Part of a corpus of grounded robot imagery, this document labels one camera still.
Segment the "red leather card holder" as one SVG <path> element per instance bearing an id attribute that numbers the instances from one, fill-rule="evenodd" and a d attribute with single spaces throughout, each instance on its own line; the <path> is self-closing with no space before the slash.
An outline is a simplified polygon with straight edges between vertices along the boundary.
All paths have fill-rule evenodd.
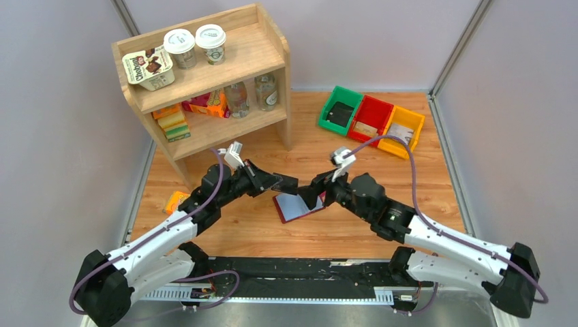
<path id="1" fill-rule="evenodd" d="M 298 195 L 290 195 L 287 193 L 279 193 L 273 197 L 273 203 L 282 223 L 290 223 L 297 219 L 306 217 L 310 214 L 324 210 L 323 195 L 318 196 L 316 205 L 312 209 L 308 208 L 302 197 Z"/>

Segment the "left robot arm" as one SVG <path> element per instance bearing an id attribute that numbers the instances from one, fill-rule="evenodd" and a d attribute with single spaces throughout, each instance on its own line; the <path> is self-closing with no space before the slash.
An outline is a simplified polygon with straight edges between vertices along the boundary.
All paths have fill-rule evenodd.
<path id="1" fill-rule="evenodd" d="M 211 166 L 200 185 L 159 225 L 136 240 L 82 261 L 69 296 L 70 309 L 97 326 L 114 326 L 144 295 L 173 281 L 190 278 L 200 261 L 193 239 L 208 230 L 222 208 L 242 196 L 257 197 L 283 183 L 250 160 L 233 168 Z"/>

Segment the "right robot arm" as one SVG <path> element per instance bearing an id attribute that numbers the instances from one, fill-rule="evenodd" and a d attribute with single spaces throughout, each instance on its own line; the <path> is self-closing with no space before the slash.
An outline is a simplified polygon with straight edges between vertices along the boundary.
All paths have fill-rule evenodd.
<path id="1" fill-rule="evenodd" d="M 533 250 L 523 243 L 493 244 L 421 217 L 417 208 L 388 197 L 368 173 L 349 181 L 325 172 L 297 193 L 308 208 L 323 195 L 324 205 L 338 203 L 378 237 L 400 243 L 394 267 L 416 281 L 452 283 L 487 295 L 495 307 L 523 319 L 538 302 L 541 273 Z"/>

